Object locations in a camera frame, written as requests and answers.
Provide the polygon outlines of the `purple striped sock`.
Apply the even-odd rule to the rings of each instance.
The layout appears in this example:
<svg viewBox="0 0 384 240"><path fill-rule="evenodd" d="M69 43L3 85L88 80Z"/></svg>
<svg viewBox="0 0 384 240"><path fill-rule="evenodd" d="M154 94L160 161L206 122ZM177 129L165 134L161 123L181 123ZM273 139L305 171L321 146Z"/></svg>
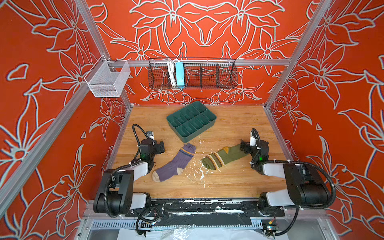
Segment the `purple striped sock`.
<svg viewBox="0 0 384 240"><path fill-rule="evenodd" d="M160 183L172 178L173 176L181 175L188 163L194 157L196 149L196 146L190 143L185 144L182 148L180 148L176 156L169 163L153 172L153 181Z"/></svg>

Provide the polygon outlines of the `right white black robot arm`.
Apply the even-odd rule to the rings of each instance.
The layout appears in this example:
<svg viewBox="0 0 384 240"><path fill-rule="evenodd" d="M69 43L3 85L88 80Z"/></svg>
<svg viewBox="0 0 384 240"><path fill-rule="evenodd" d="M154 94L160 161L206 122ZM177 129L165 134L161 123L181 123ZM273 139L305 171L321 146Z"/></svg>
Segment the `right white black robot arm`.
<svg viewBox="0 0 384 240"><path fill-rule="evenodd" d="M251 129L250 141L241 140L240 150L252 156L250 165L257 173L286 182L285 189L261 193L258 210L262 215L279 208L321 210L335 202L336 186L325 170L307 162L270 160L269 143L256 129Z"/></svg>

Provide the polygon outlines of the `green striped sock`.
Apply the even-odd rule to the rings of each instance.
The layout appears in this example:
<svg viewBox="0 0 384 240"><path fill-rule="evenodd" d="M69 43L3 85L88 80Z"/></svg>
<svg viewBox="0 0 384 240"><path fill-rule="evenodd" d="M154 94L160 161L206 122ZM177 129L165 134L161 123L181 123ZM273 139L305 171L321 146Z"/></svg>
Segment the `green striped sock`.
<svg viewBox="0 0 384 240"><path fill-rule="evenodd" d="M241 150L241 145L224 147L218 152L205 156L202 159L202 164L206 169L218 170L219 168L248 155L249 154Z"/></svg>

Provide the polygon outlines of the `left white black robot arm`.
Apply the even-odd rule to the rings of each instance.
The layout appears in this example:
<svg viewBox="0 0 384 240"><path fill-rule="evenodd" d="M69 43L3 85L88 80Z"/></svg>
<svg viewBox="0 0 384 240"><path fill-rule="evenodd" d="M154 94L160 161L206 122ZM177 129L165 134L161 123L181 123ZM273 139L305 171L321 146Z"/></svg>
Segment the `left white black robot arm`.
<svg viewBox="0 0 384 240"><path fill-rule="evenodd" d="M138 144L138 151L127 165L104 172L93 203L94 213L107 214L111 218L116 218L151 206L150 195L135 193L134 183L152 171L155 156L164 153L165 146L164 142L157 142L154 139L152 131L146 132L137 124L132 125L132 130Z"/></svg>

